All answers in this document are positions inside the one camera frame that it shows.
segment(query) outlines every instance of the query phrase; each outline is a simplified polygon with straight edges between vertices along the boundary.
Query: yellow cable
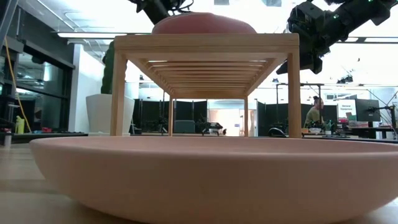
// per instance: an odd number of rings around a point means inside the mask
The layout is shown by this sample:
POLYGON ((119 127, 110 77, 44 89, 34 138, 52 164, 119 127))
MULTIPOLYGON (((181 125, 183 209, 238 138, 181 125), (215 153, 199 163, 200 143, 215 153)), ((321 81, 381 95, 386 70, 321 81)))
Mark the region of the yellow cable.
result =
POLYGON ((22 107, 21 100, 19 99, 19 94, 17 92, 17 83, 15 82, 14 71, 12 70, 10 51, 8 50, 8 43, 7 43, 7 38, 6 37, 4 38, 4 42, 6 43, 6 52, 7 52, 7 57, 8 57, 8 66, 10 68, 10 72, 11 72, 11 76, 12 76, 12 82, 13 82, 14 87, 15 87, 15 95, 17 96, 19 106, 21 107, 22 115, 24 116, 24 119, 26 121, 27 129, 29 130, 30 133, 32 133, 32 130, 30 129, 30 126, 29 126, 29 122, 28 122, 28 120, 27 120, 27 118, 25 116, 25 112, 24 112, 24 108, 22 107))

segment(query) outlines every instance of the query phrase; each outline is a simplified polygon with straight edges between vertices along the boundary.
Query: wooden tabletop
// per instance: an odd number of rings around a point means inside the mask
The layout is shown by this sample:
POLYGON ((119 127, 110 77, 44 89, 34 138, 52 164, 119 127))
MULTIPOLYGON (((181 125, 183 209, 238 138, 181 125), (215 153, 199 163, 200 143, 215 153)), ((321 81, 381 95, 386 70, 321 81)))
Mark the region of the wooden tabletop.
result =
MULTIPOLYGON (((10 150, 0 149, 0 223, 139 224, 86 208, 58 194, 43 178, 26 144, 13 145, 10 150)), ((396 223, 397 200, 363 217, 339 224, 396 223)))

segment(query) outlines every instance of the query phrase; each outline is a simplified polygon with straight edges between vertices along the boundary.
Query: person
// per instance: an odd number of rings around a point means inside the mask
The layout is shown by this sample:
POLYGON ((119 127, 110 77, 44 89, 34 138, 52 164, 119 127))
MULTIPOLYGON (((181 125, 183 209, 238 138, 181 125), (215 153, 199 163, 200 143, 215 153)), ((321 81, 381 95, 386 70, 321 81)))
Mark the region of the person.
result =
POLYGON ((319 110, 323 109, 323 100, 317 96, 313 97, 313 107, 308 111, 305 118, 305 127, 307 127, 311 122, 319 122, 319 110))

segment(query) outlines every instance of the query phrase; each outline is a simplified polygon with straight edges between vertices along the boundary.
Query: computer monitor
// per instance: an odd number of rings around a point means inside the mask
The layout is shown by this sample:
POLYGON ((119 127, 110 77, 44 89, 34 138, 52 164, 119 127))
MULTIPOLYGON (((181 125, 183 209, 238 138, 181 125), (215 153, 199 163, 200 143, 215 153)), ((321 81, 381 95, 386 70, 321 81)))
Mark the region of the computer monitor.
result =
POLYGON ((356 120, 367 122, 380 122, 381 116, 379 110, 372 110, 372 108, 379 108, 378 100, 355 100, 356 120))

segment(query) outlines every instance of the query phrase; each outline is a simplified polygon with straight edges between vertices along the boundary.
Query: bowl rim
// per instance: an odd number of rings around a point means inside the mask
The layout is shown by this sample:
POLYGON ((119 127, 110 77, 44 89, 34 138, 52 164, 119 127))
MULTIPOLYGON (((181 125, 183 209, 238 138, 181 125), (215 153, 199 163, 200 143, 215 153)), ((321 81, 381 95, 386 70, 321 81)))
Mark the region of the bowl rim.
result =
MULTIPOLYGON (((308 160, 308 159, 317 159, 317 160, 331 160, 331 159, 368 159, 368 160, 380 160, 380 159, 398 159, 398 144, 389 144, 383 142, 358 142, 355 141, 356 144, 372 144, 374 148, 378 146, 387 146, 391 148, 397 148, 396 151, 387 151, 387 152, 377 152, 377 149, 374 152, 223 152, 223 151, 183 151, 183 150, 145 150, 145 149, 131 149, 131 148, 122 148, 122 149, 112 149, 109 150, 107 147, 93 147, 93 146, 76 146, 76 145, 62 145, 62 144, 54 144, 57 143, 59 139, 68 139, 68 141, 73 141, 74 139, 93 139, 93 138, 127 138, 125 136, 90 136, 90 137, 67 137, 67 138, 42 138, 35 139, 29 143, 29 147, 32 149, 32 152, 36 150, 40 150, 42 148, 51 148, 54 146, 61 146, 60 150, 68 150, 72 152, 89 152, 93 154, 123 154, 123 155, 135 155, 135 156, 148 156, 148 157, 184 157, 184 158, 198 158, 198 159, 249 159, 249 160, 308 160)), ((130 138, 161 138, 159 136, 130 136, 130 138)), ((175 136, 173 138, 206 138, 206 137, 188 137, 188 136, 175 136)), ((283 138, 281 141, 328 141, 324 139, 289 139, 283 138)), ((329 140, 333 142, 338 142, 340 144, 347 143, 347 141, 342 140, 329 140)))

